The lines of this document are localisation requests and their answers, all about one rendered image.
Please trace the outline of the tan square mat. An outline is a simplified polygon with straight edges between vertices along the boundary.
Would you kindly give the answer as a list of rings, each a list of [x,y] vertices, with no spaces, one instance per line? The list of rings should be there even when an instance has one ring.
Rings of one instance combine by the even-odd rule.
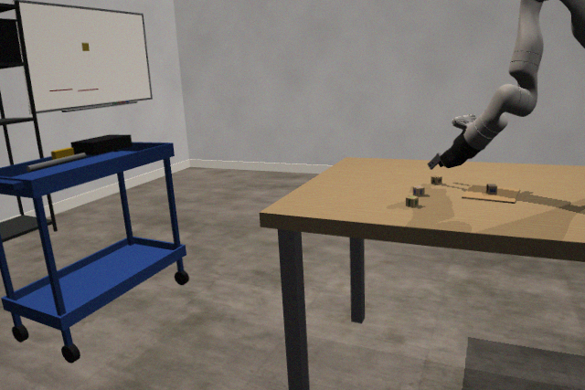
[[[519,189],[497,187],[497,195],[489,195],[486,186],[471,184],[462,198],[514,204],[518,193]]]

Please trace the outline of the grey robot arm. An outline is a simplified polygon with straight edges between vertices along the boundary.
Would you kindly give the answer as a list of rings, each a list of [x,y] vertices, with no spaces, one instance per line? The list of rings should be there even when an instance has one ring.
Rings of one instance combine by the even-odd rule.
[[[477,130],[487,138],[494,138],[507,125],[504,112],[525,117],[537,105],[537,72],[544,49],[539,12],[544,1],[547,0],[520,1],[516,44],[509,66],[509,74],[517,80],[517,86],[505,84],[498,88],[476,119]],[[585,48],[585,0],[560,1],[571,13],[573,36]]]

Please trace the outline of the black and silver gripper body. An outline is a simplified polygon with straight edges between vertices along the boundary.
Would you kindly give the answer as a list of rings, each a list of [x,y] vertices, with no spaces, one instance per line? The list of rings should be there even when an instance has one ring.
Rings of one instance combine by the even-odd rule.
[[[463,132],[453,141],[452,147],[440,156],[446,168],[462,165],[467,159],[474,158],[493,140],[477,130],[476,119],[474,114],[470,114],[452,120],[453,126],[462,129]]]

